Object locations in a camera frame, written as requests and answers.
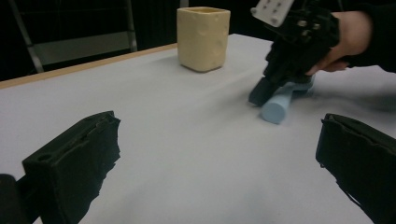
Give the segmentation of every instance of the table edge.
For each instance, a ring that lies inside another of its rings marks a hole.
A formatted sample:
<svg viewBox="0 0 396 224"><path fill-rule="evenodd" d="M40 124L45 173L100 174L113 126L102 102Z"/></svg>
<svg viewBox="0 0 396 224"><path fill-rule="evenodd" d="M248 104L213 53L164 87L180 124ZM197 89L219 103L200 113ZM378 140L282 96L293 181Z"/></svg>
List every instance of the table edge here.
<svg viewBox="0 0 396 224"><path fill-rule="evenodd" d="M176 47L177 47L177 44L170 44L170 45L165 45L165 46L161 46L158 48L145 49L145 50L128 53L128 54L123 54L123 55L112 57L112 58L106 58L103 60L98 60L98 61L94 61L94 62L90 62L90 63L82 63L82 64L70 66L70 67L65 67L65 68L61 68L61 69L57 69L57 70L52 70L52 71L48 71L48 72L44 72L44 73L27 76L27 77L17 77L17 78L13 78L13 79L6 80L6 81L1 81L0 82L0 90L5 89L5 88L14 87L14 86L19 86L22 84L27 84L30 82L44 80L47 78L67 75L70 73L82 71L82 70L89 69L89 68L94 68L97 66L102 66L105 64L109 64L109 63L116 63L119 61L144 56L144 55L147 55L150 53L155 53L155 52L168 50L168 49L175 49Z"/></svg>

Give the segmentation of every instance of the beige cup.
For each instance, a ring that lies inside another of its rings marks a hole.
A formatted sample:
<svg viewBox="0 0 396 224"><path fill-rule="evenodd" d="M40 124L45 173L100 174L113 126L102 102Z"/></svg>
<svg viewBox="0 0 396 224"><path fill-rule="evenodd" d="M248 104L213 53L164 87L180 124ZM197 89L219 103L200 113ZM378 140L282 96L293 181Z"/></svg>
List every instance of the beige cup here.
<svg viewBox="0 0 396 224"><path fill-rule="evenodd" d="M230 14L213 7L177 10L177 54L182 65L198 72L224 65Z"/></svg>

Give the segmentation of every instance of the white table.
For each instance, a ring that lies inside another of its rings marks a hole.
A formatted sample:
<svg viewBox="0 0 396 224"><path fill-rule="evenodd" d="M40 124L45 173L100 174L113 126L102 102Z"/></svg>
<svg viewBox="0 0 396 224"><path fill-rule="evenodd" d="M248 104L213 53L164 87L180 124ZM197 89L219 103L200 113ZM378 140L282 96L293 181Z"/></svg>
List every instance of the white table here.
<svg viewBox="0 0 396 224"><path fill-rule="evenodd" d="M121 157L81 223L368 224L315 160L326 113L396 136L396 75L319 72L275 125L248 94L270 42L230 35L223 67L197 74L168 49L0 90L0 171L77 121L114 110Z"/></svg>

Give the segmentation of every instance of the finger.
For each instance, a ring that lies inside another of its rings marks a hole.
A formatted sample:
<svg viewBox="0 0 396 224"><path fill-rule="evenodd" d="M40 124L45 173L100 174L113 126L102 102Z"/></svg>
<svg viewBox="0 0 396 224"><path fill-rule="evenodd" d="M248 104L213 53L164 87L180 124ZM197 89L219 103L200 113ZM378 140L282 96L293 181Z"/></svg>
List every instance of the finger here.
<svg viewBox="0 0 396 224"><path fill-rule="evenodd" d="M334 47L330 52L317 64L315 64L306 74L308 76L314 75L317 71L324 69L331 63L337 61L339 58L344 56L344 52L340 46Z"/></svg>
<svg viewBox="0 0 396 224"><path fill-rule="evenodd" d="M325 68L323 68L323 70L326 72L343 71L346 70L348 66L349 63L347 62L335 61L334 63L327 65Z"/></svg>

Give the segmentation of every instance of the human hand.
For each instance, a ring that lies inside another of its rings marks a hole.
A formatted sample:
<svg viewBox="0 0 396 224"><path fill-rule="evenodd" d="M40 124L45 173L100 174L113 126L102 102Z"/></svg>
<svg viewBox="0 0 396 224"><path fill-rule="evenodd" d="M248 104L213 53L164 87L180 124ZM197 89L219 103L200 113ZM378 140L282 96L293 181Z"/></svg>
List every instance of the human hand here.
<svg viewBox="0 0 396 224"><path fill-rule="evenodd" d="M373 22L362 11L334 12L339 20L340 42L306 74L314 75L319 70L335 72L345 70L348 62L340 60L344 56L363 53L370 45Z"/></svg>

